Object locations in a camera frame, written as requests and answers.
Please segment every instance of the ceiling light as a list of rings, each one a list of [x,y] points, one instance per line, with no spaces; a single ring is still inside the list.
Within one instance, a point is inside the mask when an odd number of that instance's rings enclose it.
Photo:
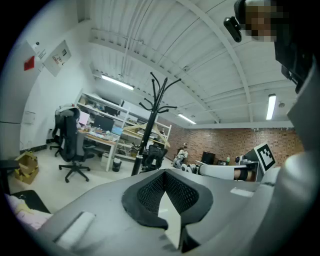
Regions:
[[[127,88],[127,89],[129,89],[129,90],[131,90],[131,91],[134,90],[134,88],[133,88],[131,85],[128,85],[128,84],[126,84],[126,83],[124,83],[124,82],[120,82],[120,81],[118,81],[118,80],[115,80],[115,79],[113,79],[113,78],[111,78],[111,77],[109,77],[109,76],[106,76],[106,75],[104,75],[104,74],[102,74],[101,77],[102,77],[102,79],[107,80],[107,81],[109,81],[109,82],[112,82],[112,83],[114,83],[114,84],[117,84],[118,86],[125,87],[125,88]]]
[[[189,118],[186,118],[184,115],[178,114],[178,116],[181,117],[181,118],[183,118],[183,119],[185,119],[185,120],[187,120],[187,121],[190,122],[191,124],[196,125],[196,123],[195,123],[194,121],[191,121]]]
[[[268,106],[268,113],[266,114],[266,119],[271,120],[274,114],[275,106],[276,106],[276,98],[275,94],[269,95],[269,106]]]

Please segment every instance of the brick wall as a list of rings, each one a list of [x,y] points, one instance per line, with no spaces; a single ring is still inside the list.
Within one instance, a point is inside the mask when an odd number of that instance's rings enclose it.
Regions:
[[[243,155],[264,142],[270,146],[278,165],[282,165],[289,156],[304,151],[301,141],[292,129],[184,129],[163,118],[159,122],[172,125],[168,140],[171,147],[166,157],[172,160],[177,149],[187,143],[189,164],[201,160],[203,151],[214,153],[215,161],[225,161],[230,157],[230,163],[234,164],[236,156]]]

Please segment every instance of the cardboard box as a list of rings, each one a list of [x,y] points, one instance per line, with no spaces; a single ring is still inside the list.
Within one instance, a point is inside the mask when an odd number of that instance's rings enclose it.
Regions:
[[[32,152],[24,152],[15,160],[20,168],[14,170],[14,177],[30,185],[39,172],[37,157]]]

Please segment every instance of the white ceiling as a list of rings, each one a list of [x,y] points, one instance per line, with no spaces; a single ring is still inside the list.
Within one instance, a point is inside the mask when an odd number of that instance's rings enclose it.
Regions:
[[[265,121],[269,94],[277,95],[272,120],[287,121],[295,85],[281,74],[273,43],[244,33],[242,42],[232,39],[223,21],[234,16],[234,2],[78,1],[78,13],[82,9],[83,18],[92,20],[93,73],[130,84],[132,94],[149,98],[150,72],[161,84],[165,77],[168,83],[181,78],[163,104],[178,107],[170,111],[174,118],[181,113],[199,125]]]

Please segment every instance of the white wall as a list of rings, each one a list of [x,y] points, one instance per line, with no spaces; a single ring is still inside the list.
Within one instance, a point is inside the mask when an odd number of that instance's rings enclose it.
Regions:
[[[90,21],[78,23],[75,0],[59,0],[47,6],[21,36],[31,45],[40,42],[39,48],[45,49],[47,55],[63,40],[71,52],[71,58],[56,77],[44,67],[34,83],[24,111],[35,112],[35,122],[21,124],[21,150],[46,144],[48,131],[55,126],[55,110],[61,105],[75,103],[81,91],[95,91],[89,68],[90,29]]]

